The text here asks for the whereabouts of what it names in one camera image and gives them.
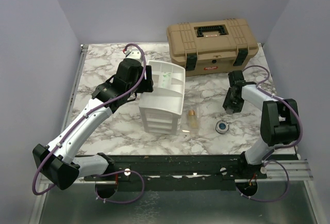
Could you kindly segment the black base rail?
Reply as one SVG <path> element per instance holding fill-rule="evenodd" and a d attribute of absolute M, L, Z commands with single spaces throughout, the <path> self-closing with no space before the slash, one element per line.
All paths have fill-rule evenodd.
<path fill-rule="evenodd" d="M 138 191 L 142 183 L 146 191 L 235 190 L 236 180 L 267 177 L 260 165 L 247 165 L 240 155 L 112 155 L 110 159 L 106 173 L 129 169 L 130 175 L 101 178 L 92 174 L 85 181 L 120 191 Z"/>

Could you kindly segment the white plastic drawer organizer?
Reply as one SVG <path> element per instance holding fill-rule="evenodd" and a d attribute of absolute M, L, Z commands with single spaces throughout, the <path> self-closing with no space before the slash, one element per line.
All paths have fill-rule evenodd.
<path fill-rule="evenodd" d="M 147 65 L 152 66 L 154 85 L 153 92 L 140 95 L 139 110 L 144 131 L 168 135 L 177 135 L 179 130 L 197 131 L 199 127 L 192 129 L 188 125 L 188 112 L 184 114 L 185 69 L 157 60 L 149 60 Z"/>

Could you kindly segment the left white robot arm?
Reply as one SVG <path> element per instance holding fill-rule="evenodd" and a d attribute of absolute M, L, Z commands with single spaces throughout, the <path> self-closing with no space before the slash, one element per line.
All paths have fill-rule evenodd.
<path fill-rule="evenodd" d="M 96 87 L 83 111 L 58 137 L 46 146 L 34 147 L 36 173 L 43 174 L 61 190 L 79 177 L 97 174 L 103 180 L 110 179 L 114 167 L 106 156 L 95 155 L 86 162 L 75 162 L 74 158 L 94 130 L 120 106 L 130 102 L 132 94 L 152 91 L 151 66 L 145 58 L 124 58 L 116 74 Z"/>

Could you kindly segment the round compact with lid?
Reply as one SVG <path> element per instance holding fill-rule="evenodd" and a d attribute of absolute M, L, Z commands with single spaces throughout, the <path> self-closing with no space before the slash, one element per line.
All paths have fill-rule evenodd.
<path fill-rule="evenodd" d="M 215 130 L 219 134 L 225 134 L 229 130 L 229 124 L 226 121 L 220 120 L 216 123 Z"/>

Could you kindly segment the tan plastic toolbox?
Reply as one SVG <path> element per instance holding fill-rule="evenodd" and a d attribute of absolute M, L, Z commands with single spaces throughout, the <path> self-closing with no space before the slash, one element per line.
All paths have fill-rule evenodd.
<path fill-rule="evenodd" d="M 259 50 L 245 19 L 170 25 L 167 39 L 171 62 L 186 76 L 243 70 Z"/>

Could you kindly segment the gold cap foundation bottle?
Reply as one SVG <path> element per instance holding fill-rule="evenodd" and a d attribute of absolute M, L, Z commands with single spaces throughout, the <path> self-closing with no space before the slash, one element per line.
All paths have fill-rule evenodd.
<path fill-rule="evenodd" d="M 198 121 L 197 121 L 197 115 L 194 109 L 190 109 L 188 111 L 188 125 L 192 129 L 198 128 Z"/>

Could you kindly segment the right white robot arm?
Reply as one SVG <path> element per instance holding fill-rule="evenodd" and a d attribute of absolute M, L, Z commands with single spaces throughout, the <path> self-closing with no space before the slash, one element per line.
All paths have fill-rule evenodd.
<path fill-rule="evenodd" d="M 261 111 L 260 139 L 243 152 L 243 162 L 237 165 L 242 178 L 255 173 L 255 165 L 260 165 L 274 151 L 294 147 L 303 134 L 298 105 L 294 99 L 283 99 L 261 89 L 255 82 L 247 82 L 242 71 L 228 74 L 229 89 L 223 108 L 234 114 L 242 111 L 249 102 Z"/>

